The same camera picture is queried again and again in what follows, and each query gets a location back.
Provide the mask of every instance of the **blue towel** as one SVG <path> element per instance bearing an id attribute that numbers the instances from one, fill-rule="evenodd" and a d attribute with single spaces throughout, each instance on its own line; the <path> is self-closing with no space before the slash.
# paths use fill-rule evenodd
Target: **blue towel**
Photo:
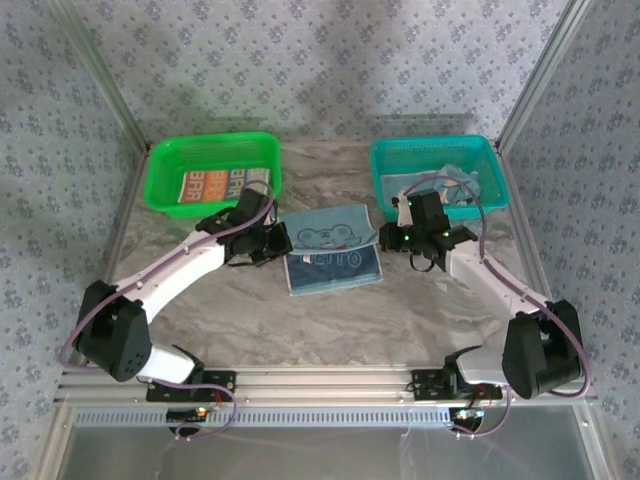
<path id="1" fill-rule="evenodd" d="M 478 180 L 478 172 L 466 173 L 457 165 L 445 165 L 438 171 L 427 171 L 419 173 L 409 173 L 402 175 L 382 175 L 380 183 L 382 185 L 382 197 L 385 205 L 392 207 L 391 199 L 397 197 L 400 192 L 416 183 L 427 175 L 449 175 L 458 180 L 462 180 L 473 192 L 480 196 L 481 188 Z M 459 185 L 442 179 L 430 180 L 416 187 L 412 193 L 425 190 L 435 190 L 440 194 L 443 205 L 468 205 L 472 201 L 471 195 Z"/>
<path id="2" fill-rule="evenodd" d="M 287 255 L 285 267 L 294 297 L 382 281 L 373 245 L 341 253 Z"/>
<path id="3" fill-rule="evenodd" d="M 293 255 L 348 252 L 376 242 L 364 204 L 344 205 L 282 216 Z"/>

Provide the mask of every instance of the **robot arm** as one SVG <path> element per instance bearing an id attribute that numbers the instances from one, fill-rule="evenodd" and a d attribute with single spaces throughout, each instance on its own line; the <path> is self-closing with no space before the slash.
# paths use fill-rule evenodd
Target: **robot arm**
<path id="1" fill-rule="evenodd" d="M 79 322 L 114 293 L 122 295 L 82 329 L 75 349 L 120 382 L 141 376 L 199 383 L 202 363 L 179 347 L 154 345 L 149 325 L 173 298 L 236 255 L 249 255 L 252 264 L 260 266 L 291 251 L 286 227 L 275 223 L 275 205 L 251 226 L 241 227 L 268 203 L 267 196 L 245 189 L 235 208 L 202 220 L 195 232 L 152 265 L 115 285 L 94 282 L 85 291 Z"/>
<path id="2" fill-rule="evenodd" d="M 551 303 L 491 256 L 485 254 L 481 258 L 477 237 L 466 227 L 451 227 L 436 192 L 402 197 L 397 203 L 398 222 L 380 229 L 382 249 L 409 252 L 412 257 L 420 255 L 431 260 L 427 271 L 437 265 L 448 272 L 469 287 L 499 321 L 508 323 L 497 349 L 472 347 L 447 358 L 454 363 L 451 367 L 460 382 L 509 384 L 521 397 L 532 398 L 582 374 L 575 348 L 535 305 L 546 305 L 581 341 L 578 316 L 569 302 Z M 487 267 L 488 263 L 502 280 Z M 524 293 L 515 293 L 505 280 Z"/>

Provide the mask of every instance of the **marble surface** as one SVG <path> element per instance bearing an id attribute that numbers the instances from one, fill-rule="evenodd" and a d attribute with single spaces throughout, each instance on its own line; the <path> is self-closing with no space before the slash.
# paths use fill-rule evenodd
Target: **marble surface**
<path id="1" fill-rule="evenodd" d="M 366 203 L 378 209 L 368 147 L 284 146 L 283 212 Z M 197 223 L 150 210 L 141 182 L 126 223 L 114 279 L 171 250 Z M 467 225 L 479 230 L 479 222 Z M 488 251 L 523 279 L 506 211 L 489 215 Z M 198 280 L 151 325 L 152 338 L 186 348 L 207 366 L 429 365 L 504 331 L 475 295 L 440 271 L 414 272 L 408 256 L 381 254 L 384 281 L 291 297 L 283 260 L 261 268 L 222 268 Z"/>

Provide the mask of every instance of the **patterned wallpaper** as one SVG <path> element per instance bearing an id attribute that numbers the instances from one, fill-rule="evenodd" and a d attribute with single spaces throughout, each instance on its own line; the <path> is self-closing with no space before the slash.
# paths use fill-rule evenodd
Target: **patterned wallpaper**
<path id="1" fill-rule="evenodd" d="M 0 2 L 0 478 L 37 459 L 58 349 L 138 153 L 48 4 Z"/>
<path id="2" fill-rule="evenodd" d="M 640 478 L 640 3 L 594 6 L 508 157 L 555 296 L 578 307 L 596 387 Z"/>
<path id="3" fill-rule="evenodd" d="M 148 141 L 497 137 L 567 0 L 76 0 Z"/>

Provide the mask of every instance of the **colorful card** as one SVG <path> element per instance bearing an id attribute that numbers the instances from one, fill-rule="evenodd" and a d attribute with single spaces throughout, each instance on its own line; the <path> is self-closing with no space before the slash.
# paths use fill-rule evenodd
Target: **colorful card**
<path id="1" fill-rule="evenodd" d="M 236 200 L 250 180 L 269 181 L 268 168 L 194 170 L 184 174 L 178 203 L 210 203 Z M 264 187 L 256 188 L 264 193 Z"/>

